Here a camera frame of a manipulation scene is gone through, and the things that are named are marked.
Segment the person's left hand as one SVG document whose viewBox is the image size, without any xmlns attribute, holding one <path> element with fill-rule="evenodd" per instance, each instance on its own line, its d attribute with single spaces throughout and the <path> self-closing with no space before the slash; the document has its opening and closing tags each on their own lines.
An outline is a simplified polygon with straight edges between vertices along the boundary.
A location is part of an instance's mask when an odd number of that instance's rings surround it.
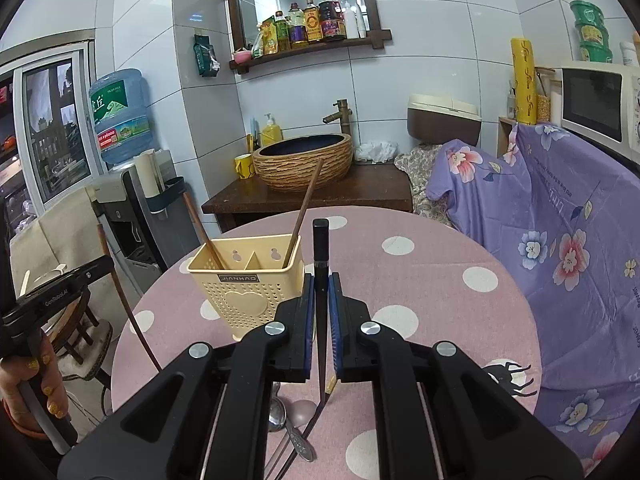
<svg viewBox="0 0 640 480">
<path fill-rule="evenodd" d="M 26 387 L 34 392 L 47 412 L 56 419 L 68 414 L 68 397 L 58 369 L 58 358 L 51 341 L 41 334 L 35 356 L 11 356 L 1 359 L 1 397 L 13 426 L 27 437 L 44 439 L 34 408 L 27 402 Z"/>
</svg>

